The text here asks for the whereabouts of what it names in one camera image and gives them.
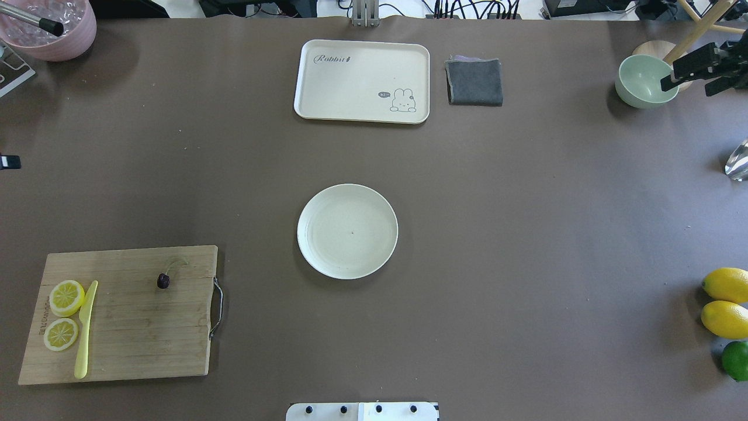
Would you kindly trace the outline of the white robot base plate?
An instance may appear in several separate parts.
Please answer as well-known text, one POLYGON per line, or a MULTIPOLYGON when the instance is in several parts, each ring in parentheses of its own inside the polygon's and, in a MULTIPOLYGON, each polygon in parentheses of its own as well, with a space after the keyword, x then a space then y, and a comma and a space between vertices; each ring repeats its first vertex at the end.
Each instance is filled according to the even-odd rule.
POLYGON ((286 420, 439 420, 432 402, 324 402, 296 403, 286 420))

